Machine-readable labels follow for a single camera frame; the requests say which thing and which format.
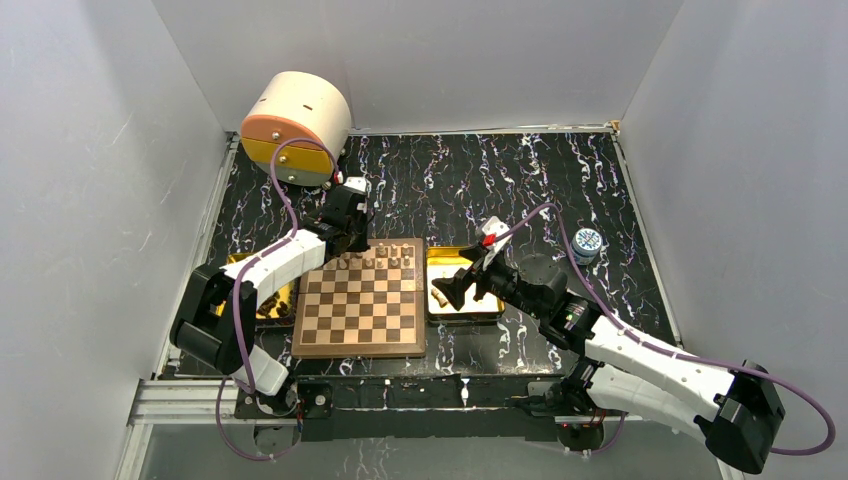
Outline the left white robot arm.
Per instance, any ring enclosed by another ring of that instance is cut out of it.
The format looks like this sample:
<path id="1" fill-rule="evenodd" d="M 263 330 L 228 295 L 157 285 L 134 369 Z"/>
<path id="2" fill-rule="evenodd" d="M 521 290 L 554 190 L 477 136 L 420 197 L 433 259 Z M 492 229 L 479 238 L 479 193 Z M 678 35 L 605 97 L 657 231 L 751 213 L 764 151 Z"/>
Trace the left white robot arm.
<path id="1" fill-rule="evenodd" d="M 188 280 L 170 330 L 170 343 L 216 372 L 260 393 L 275 416 L 294 411 L 297 387 L 289 371 L 254 341 L 257 310 L 282 287 L 345 253 L 368 250 L 371 186 L 351 177 L 333 186 L 320 209 L 281 240 L 246 259 L 201 265 Z"/>

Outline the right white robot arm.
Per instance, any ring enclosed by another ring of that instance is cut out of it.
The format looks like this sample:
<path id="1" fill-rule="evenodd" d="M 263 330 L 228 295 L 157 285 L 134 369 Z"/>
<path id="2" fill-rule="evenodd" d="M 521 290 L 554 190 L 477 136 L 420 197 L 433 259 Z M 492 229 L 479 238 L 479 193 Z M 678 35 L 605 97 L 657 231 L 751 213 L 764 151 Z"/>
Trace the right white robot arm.
<path id="1" fill-rule="evenodd" d="M 762 366 L 707 365 L 652 337 L 635 339 L 597 303 L 570 291 L 562 261 L 533 254 L 513 268 L 503 254 L 488 261 L 480 245 L 459 254 L 469 265 L 433 279 L 434 289 L 455 308 L 491 294 L 536 319 L 550 343 L 577 353 L 577 369 L 562 383 L 571 411 L 635 414 L 703 441 L 736 470 L 763 471 L 785 409 Z"/>

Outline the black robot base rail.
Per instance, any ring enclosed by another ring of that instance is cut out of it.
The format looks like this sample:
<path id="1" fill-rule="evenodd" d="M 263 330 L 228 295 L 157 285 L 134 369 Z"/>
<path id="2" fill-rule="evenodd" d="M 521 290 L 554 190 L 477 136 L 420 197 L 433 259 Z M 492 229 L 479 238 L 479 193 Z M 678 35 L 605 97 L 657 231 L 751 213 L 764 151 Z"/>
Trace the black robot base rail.
<path id="1" fill-rule="evenodd" d="M 238 395 L 234 416 L 299 428 L 307 442 L 518 438 L 600 449 L 620 413 L 568 393 L 558 375 L 304 376 L 275 397 Z"/>

